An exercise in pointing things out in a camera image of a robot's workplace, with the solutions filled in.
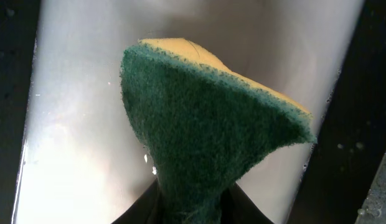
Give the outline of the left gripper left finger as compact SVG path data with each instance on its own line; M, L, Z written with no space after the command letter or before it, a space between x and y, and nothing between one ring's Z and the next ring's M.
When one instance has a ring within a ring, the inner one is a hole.
M161 224L161 192L156 179L112 224Z

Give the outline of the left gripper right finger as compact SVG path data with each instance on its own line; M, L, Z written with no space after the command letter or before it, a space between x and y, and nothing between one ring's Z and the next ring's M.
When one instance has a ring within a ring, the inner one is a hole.
M221 224L273 224L234 183L221 196Z

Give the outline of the green sponge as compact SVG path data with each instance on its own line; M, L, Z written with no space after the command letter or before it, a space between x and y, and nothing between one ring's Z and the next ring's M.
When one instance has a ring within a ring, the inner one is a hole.
M163 223L220 223L226 189L275 150L316 139L308 110L183 38L128 47L120 77L157 170Z

